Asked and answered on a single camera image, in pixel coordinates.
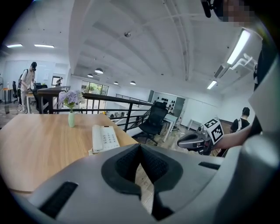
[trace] person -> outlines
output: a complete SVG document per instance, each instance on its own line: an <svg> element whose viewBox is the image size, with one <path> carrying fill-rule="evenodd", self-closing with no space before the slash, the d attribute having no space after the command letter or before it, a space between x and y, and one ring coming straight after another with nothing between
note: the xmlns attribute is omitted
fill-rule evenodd
<svg viewBox="0 0 280 224"><path fill-rule="evenodd" d="M231 125L230 132L234 133L249 126L250 125L250 123L248 122L249 115L250 115L250 109L248 107L244 107L242 110L242 116L238 120L237 119L234 120L234 122Z"/></svg>
<svg viewBox="0 0 280 224"><path fill-rule="evenodd" d="M252 80L255 83L254 90L256 90L275 60L277 56L277 48L274 45L271 36L265 34L266 28L258 18L258 16L263 16L262 14L259 14L261 10L259 10L260 7L258 3L254 2L255 8L258 9L257 12L254 8L246 6L246 2L246 0L215 0L213 4L216 15L222 21L238 24L247 30L255 32L262 39L262 50L252 77ZM247 138L259 134L261 131L262 128L260 123L257 117L255 117L252 125L248 125L246 128L243 128L238 132L224 135L223 138L215 144L214 149L227 149L242 145Z"/></svg>
<svg viewBox="0 0 280 224"><path fill-rule="evenodd" d="M56 81L56 86L60 86L61 85L61 81L62 81L62 77L60 77L57 81Z"/></svg>
<svg viewBox="0 0 280 224"><path fill-rule="evenodd" d="M30 68L25 69L20 78L21 103L22 103L21 112L24 114L27 113L26 94L28 93L28 90L30 89L31 82L32 81L34 82L36 67L37 67L37 63L32 62Z"/></svg>

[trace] telephone handset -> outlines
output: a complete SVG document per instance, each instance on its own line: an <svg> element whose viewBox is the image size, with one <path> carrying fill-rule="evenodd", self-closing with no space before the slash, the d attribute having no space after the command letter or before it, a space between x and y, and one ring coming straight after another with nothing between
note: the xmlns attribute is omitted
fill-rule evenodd
<svg viewBox="0 0 280 224"><path fill-rule="evenodd" d="M119 142L113 126L93 125L92 145L93 153L103 152L119 147Z"/></svg>

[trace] ceiling light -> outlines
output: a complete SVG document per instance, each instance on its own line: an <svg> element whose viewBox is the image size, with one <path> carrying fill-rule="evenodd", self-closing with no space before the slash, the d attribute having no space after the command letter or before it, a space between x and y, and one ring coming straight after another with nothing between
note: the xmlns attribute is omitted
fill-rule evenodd
<svg viewBox="0 0 280 224"><path fill-rule="evenodd" d="M12 45L7 45L8 48L12 47L22 47L22 44L12 44Z"/></svg>
<svg viewBox="0 0 280 224"><path fill-rule="evenodd" d="M237 42L237 45L235 46L235 49L233 50L231 56L227 60L228 64L230 64L230 65L233 64L233 62L238 57L238 55L240 54L240 52L244 48L245 44L249 40L250 35L251 34L248 31L243 30L243 32L241 33L241 36L240 36L240 38L239 38L239 40Z"/></svg>
<svg viewBox="0 0 280 224"><path fill-rule="evenodd" d="M103 70L101 68L97 68L94 70L96 73L103 74Z"/></svg>
<svg viewBox="0 0 280 224"><path fill-rule="evenodd" d="M35 47L49 47L49 48L54 48L52 45L42 45L42 44L34 44Z"/></svg>
<svg viewBox="0 0 280 224"><path fill-rule="evenodd" d="M212 81L212 83L207 87L207 89L211 89L216 83L217 81Z"/></svg>

